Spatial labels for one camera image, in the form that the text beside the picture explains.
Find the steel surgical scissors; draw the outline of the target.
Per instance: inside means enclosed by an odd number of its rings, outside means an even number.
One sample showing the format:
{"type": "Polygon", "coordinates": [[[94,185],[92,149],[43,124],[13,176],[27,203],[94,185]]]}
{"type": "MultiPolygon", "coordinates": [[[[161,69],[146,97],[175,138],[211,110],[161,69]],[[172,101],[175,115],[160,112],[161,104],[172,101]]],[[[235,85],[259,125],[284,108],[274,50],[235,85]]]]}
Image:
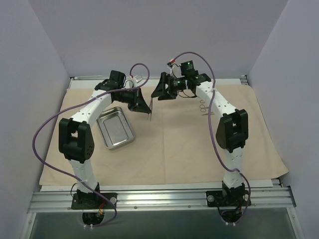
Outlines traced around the steel surgical scissors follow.
{"type": "Polygon", "coordinates": [[[208,107],[205,106],[204,104],[200,104],[200,105],[199,105],[199,108],[200,108],[200,112],[201,112],[201,115],[202,115],[202,116],[205,116],[205,115],[213,115],[213,114],[214,114],[214,112],[209,113],[209,112],[208,112],[208,107]]]}

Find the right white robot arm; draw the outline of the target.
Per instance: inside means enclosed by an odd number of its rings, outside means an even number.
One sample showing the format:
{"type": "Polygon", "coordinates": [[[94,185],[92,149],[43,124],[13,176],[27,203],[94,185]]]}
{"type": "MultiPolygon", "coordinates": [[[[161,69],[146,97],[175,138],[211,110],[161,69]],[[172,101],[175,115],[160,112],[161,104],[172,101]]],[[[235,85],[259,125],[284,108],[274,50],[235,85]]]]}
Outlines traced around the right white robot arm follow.
{"type": "Polygon", "coordinates": [[[179,91],[191,90],[207,106],[207,115],[214,113],[219,118],[217,130],[213,131],[210,126],[209,132],[213,147],[220,147],[225,154],[225,159],[220,161],[225,169],[221,199],[226,205],[234,205],[239,200],[238,191],[245,191],[242,168],[243,148],[248,139],[248,114],[230,104],[216,89],[216,81],[195,70],[192,61],[182,63],[181,73],[180,78],[175,78],[162,72],[151,97],[160,101],[173,100],[179,91]]]}

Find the steel instrument tray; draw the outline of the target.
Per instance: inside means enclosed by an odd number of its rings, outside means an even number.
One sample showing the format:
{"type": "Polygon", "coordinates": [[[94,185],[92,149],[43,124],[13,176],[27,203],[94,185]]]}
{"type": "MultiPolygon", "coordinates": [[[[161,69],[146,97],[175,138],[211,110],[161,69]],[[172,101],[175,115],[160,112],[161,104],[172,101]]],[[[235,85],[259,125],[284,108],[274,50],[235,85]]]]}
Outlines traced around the steel instrument tray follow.
{"type": "Polygon", "coordinates": [[[104,110],[97,119],[97,125],[109,150],[132,143],[135,139],[135,133],[120,106],[104,110]]]}

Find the beige cloth kit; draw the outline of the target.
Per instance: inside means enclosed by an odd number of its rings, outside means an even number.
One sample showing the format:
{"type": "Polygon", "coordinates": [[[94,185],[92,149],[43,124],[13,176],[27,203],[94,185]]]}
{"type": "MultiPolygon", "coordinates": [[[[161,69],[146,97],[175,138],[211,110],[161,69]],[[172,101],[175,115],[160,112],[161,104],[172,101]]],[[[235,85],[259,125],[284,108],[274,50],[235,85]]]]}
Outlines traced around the beige cloth kit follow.
{"type": "MultiPolygon", "coordinates": [[[[235,107],[248,113],[249,137],[243,149],[243,174],[249,180],[280,177],[288,172],[275,149],[253,89],[247,85],[220,85],[218,91],[235,107]]],[[[209,127],[217,116],[202,116],[199,99],[153,101],[152,120],[147,114],[121,104],[135,139],[109,150],[99,128],[92,128],[94,175],[103,185],[146,185],[218,182],[224,169],[221,148],[212,146],[209,127]]]]}

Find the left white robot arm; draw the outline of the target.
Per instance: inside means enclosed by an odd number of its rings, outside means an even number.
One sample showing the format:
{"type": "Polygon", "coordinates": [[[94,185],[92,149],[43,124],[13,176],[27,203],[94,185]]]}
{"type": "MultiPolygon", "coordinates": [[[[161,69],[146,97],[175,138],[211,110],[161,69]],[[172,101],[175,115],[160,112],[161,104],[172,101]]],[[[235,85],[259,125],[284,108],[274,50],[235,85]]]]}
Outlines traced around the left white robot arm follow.
{"type": "Polygon", "coordinates": [[[88,102],[77,113],[59,122],[59,152],[69,160],[79,184],[76,195],[89,209],[98,207],[101,202],[99,183],[90,160],[95,147],[92,127],[102,111],[114,101],[127,104],[132,112],[150,114],[152,111],[138,82],[138,77],[131,76],[127,80],[124,73],[111,71],[109,78],[96,85],[88,102]]]}

